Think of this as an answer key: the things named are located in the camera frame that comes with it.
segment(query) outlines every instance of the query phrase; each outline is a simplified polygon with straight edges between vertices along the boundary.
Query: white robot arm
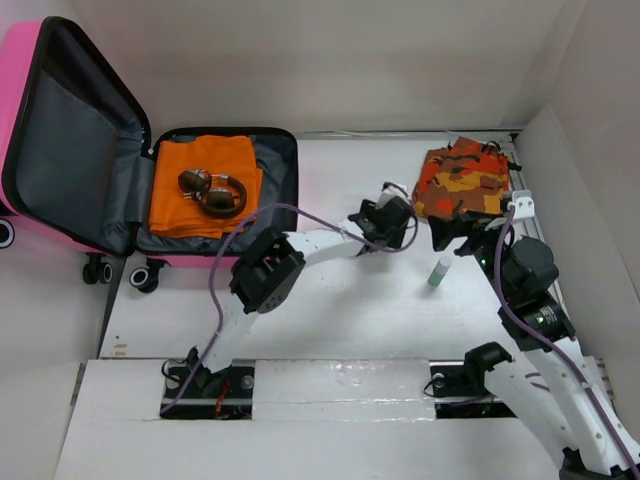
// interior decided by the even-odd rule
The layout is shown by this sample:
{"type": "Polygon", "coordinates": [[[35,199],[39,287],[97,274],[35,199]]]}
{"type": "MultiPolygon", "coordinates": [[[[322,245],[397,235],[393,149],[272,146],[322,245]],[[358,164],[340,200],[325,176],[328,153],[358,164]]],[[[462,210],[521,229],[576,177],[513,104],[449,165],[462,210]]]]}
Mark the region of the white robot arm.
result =
{"type": "MultiPolygon", "coordinates": [[[[533,217],[530,192],[513,192],[505,200],[504,210],[514,209],[514,221],[533,217]]],[[[503,326],[549,391],[534,388],[495,342],[467,352],[459,372],[439,375],[439,386],[445,393],[471,386],[499,397],[547,450],[561,480],[638,478],[640,445],[616,416],[587,367],[571,322],[547,292],[558,277],[551,249],[528,237],[503,245],[506,231],[497,228],[505,219],[482,221],[471,216],[445,225],[430,219],[434,249],[456,236],[468,237],[456,254],[475,256],[501,298],[503,326]]],[[[438,388],[434,393],[439,396],[438,388]]]]}
{"type": "MultiPolygon", "coordinates": [[[[231,365],[238,344],[258,316],[286,300],[303,267],[376,249],[399,249],[410,218],[415,213],[405,187],[385,184],[377,202],[365,200],[359,213],[337,225],[339,231],[263,232],[232,269],[233,295],[223,306],[224,322],[213,333],[215,342],[201,361],[208,375],[201,374],[196,381],[202,383],[231,365]]],[[[194,353],[205,352],[211,340],[206,338],[192,350],[189,363],[195,364],[194,353]]]]}

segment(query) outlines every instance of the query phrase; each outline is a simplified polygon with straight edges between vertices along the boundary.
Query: cable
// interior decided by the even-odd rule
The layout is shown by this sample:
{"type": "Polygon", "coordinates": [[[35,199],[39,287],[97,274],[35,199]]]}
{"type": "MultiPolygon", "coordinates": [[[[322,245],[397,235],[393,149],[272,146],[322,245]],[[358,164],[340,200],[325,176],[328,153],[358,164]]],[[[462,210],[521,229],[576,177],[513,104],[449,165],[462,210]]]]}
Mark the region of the cable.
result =
{"type": "Polygon", "coordinates": [[[515,216],[515,209],[512,207],[509,210],[509,213],[507,215],[507,221],[502,226],[502,229],[500,230],[500,235],[498,236],[498,243],[496,244],[495,259],[494,259],[494,265],[493,265],[493,288],[496,291],[496,294],[498,295],[498,299],[500,300],[502,309],[507,314],[507,316],[513,321],[513,323],[515,323],[521,330],[531,335],[533,338],[538,340],[540,343],[542,343],[546,347],[550,348],[556,355],[558,355],[558,357],[560,357],[560,359],[565,363],[565,365],[569,368],[569,370],[573,372],[578,382],[584,385],[584,391],[586,392],[587,397],[591,401],[593,408],[595,408],[596,412],[598,413],[598,417],[600,417],[600,420],[602,421],[605,428],[607,429],[607,431],[613,438],[614,442],[616,443],[620,451],[620,454],[624,457],[626,462],[629,464],[629,468],[633,473],[633,477],[636,480],[640,480],[640,470],[638,470],[638,467],[636,466],[636,463],[633,460],[633,457],[629,453],[629,450],[627,450],[627,447],[624,444],[624,441],[622,440],[622,438],[620,438],[620,435],[618,435],[618,432],[616,431],[615,427],[611,424],[611,421],[609,420],[609,417],[607,417],[607,414],[604,411],[604,408],[602,408],[602,405],[598,401],[598,397],[596,397],[595,392],[589,386],[589,381],[584,376],[584,374],[580,371],[580,368],[578,368],[578,366],[571,360],[571,358],[561,348],[559,348],[557,345],[555,345],[552,341],[550,341],[544,335],[538,333],[536,330],[534,330],[529,325],[527,325],[524,321],[518,318],[518,316],[513,312],[513,310],[511,310],[511,307],[509,306],[509,304],[507,303],[507,300],[504,297],[504,292],[502,291],[502,283],[501,283],[502,250],[505,243],[505,237],[507,236],[507,232],[509,231],[511,224],[513,223],[514,216],[515,216]]]}
{"type": "Polygon", "coordinates": [[[483,395],[481,397],[471,398],[469,400],[464,400],[462,402],[448,403],[447,405],[449,407],[464,407],[464,406],[467,406],[467,405],[473,405],[475,403],[480,403],[483,400],[487,400],[489,398],[491,398],[493,400],[493,399],[495,399],[495,395],[493,393],[488,393],[488,394],[483,395]]]}
{"type": "MultiPolygon", "coordinates": [[[[386,183],[388,185],[392,185],[393,187],[395,187],[395,188],[399,189],[400,191],[402,191],[405,194],[405,196],[407,196],[407,198],[408,198],[407,192],[402,187],[400,187],[399,185],[397,185],[395,183],[391,183],[391,182],[386,182],[386,183]]],[[[347,232],[347,231],[341,229],[340,227],[337,227],[336,225],[333,225],[332,223],[329,223],[329,222],[327,222],[325,220],[322,220],[321,218],[316,217],[315,215],[311,215],[310,213],[307,213],[307,212],[305,212],[303,210],[300,210],[298,207],[294,207],[293,205],[289,205],[289,204],[286,204],[286,203],[274,203],[272,205],[267,205],[265,207],[259,208],[258,210],[250,213],[249,215],[247,215],[247,217],[244,220],[242,220],[233,229],[233,231],[225,238],[225,241],[223,242],[222,246],[220,247],[220,250],[218,250],[216,258],[215,258],[215,260],[213,262],[213,267],[211,267],[211,272],[209,273],[209,293],[211,294],[211,300],[213,300],[213,304],[215,305],[216,311],[218,312],[218,326],[216,328],[216,331],[213,333],[213,336],[211,337],[211,340],[209,340],[209,343],[205,347],[204,351],[199,355],[198,361],[196,362],[194,367],[191,369],[191,373],[189,373],[189,376],[184,381],[184,384],[180,388],[180,391],[178,392],[178,395],[176,395],[176,398],[173,401],[171,401],[171,403],[167,404],[162,410],[160,410],[161,414],[166,413],[168,410],[173,408],[182,399],[184,393],[187,391],[187,388],[191,384],[191,381],[193,380],[193,377],[195,376],[196,372],[198,371],[200,366],[202,366],[203,362],[205,361],[205,359],[209,355],[209,352],[211,351],[211,349],[215,345],[215,342],[218,339],[218,337],[220,336],[220,332],[222,331],[222,327],[224,325],[224,314],[222,312],[222,305],[220,305],[220,301],[218,300],[218,296],[216,295],[216,291],[215,291],[215,287],[214,287],[214,279],[215,279],[216,271],[218,270],[218,267],[220,266],[220,261],[222,260],[222,257],[224,255],[224,253],[227,251],[227,249],[229,248],[229,245],[231,245],[231,242],[236,237],[236,235],[238,235],[238,233],[243,231],[243,229],[247,225],[247,223],[253,222],[255,217],[260,215],[261,213],[264,213],[264,212],[269,211],[269,210],[277,210],[277,209],[289,210],[291,212],[296,212],[297,214],[302,215],[303,217],[307,217],[308,219],[313,220],[316,223],[319,223],[323,227],[326,227],[326,228],[328,228],[330,230],[333,230],[335,232],[341,233],[342,235],[345,235],[346,237],[349,237],[352,240],[356,240],[358,242],[361,242],[364,245],[366,245],[367,247],[371,248],[372,250],[379,251],[379,252],[386,252],[386,253],[404,252],[409,247],[411,247],[411,245],[413,245],[413,243],[416,241],[416,238],[418,237],[418,230],[419,230],[418,229],[418,217],[417,217],[417,215],[415,213],[413,214],[413,219],[416,222],[416,228],[413,231],[413,235],[411,237],[411,240],[409,240],[409,242],[406,245],[403,245],[402,247],[400,247],[398,249],[382,247],[380,245],[377,245],[377,244],[375,244],[373,242],[370,242],[369,240],[367,240],[365,238],[359,237],[358,235],[354,235],[353,233],[347,232]]]]}
{"type": "Polygon", "coordinates": [[[180,383],[180,377],[167,373],[166,367],[167,367],[167,363],[169,363],[170,361],[171,360],[165,360],[165,362],[162,364],[162,367],[160,367],[160,370],[162,371],[162,376],[164,378],[166,378],[167,380],[171,380],[171,381],[176,382],[176,383],[179,384],[180,383]]]}
{"type": "MultiPolygon", "coordinates": [[[[436,397],[435,395],[427,392],[429,387],[431,387],[432,385],[433,385],[433,379],[429,380],[429,383],[427,383],[424,386],[424,388],[422,389],[422,393],[424,393],[429,398],[439,398],[439,397],[436,397]]],[[[471,398],[469,400],[464,400],[462,402],[447,403],[447,406],[449,406],[449,407],[464,407],[465,405],[472,405],[474,403],[481,402],[482,400],[485,400],[485,399],[490,398],[490,397],[493,397],[495,399],[495,395],[493,395],[491,393],[488,393],[487,395],[482,395],[481,397],[471,398]]]]}

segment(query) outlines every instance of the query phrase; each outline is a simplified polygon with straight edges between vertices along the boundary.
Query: pink suitcase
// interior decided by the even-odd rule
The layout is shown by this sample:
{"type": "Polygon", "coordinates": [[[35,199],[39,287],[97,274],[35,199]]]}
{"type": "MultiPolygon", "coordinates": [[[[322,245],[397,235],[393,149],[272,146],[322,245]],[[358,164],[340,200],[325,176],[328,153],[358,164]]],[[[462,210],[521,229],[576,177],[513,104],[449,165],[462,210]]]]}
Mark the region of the pink suitcase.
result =
{"type": "MultiPolygon", "coordinates": [[[[59,17],[14,25],[0,50],[0,248],[13,225],[87,253],[87,283],[108,283],[108,255],[147,256],[131,276],[144,293],[159,269],[209,267],[222,241],[169,239],[147,226],[155,152],[164,140],[247,135],[264,172],[260,206],[297,205],[298,149],[288,132],[266,127],[191,127],[164,133],[152,146],[147,116],[82,29],[59,17]]],[[[297,216],[261,215],[231,244],[227,266],[268,226],[295,230],[297,216]]]]}

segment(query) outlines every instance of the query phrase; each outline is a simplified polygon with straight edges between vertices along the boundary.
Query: orange towel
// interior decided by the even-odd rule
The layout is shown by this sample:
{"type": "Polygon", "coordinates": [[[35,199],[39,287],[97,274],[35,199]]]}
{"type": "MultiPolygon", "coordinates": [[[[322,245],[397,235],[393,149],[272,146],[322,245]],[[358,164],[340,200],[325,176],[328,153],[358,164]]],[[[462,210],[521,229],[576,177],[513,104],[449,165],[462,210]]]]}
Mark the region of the orange towel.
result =
{"type": "Polygon", "coordinates": [[[258,208],[261,188],[262,170],[256,167],[249,137],[206,135],[189,143],[164,141],[156,162],[149,228],[164,237],[222,238],[258,208]],[[226,173],[242,182],[247,189],[247,205],[242,213],[230,219],[215,219],[205,215],[196,202],[185,199],[178,176],[189,168],[204,169],[210,174],[226,173]]]}

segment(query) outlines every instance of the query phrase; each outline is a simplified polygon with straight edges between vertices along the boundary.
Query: orange camouflage fabric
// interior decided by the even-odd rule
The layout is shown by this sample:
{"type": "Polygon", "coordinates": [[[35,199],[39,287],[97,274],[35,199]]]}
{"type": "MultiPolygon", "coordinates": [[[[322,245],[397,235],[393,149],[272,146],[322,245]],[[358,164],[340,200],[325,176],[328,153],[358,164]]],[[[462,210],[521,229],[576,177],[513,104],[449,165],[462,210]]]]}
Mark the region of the orange camouflage fabric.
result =
{"type": "Polygon", "coordinates": [[[451,220],[466,211],[499,215],[509,190],[509,159],[497,146],[460,137],[429,150],[412,199],[418,215],[451,220]]]}

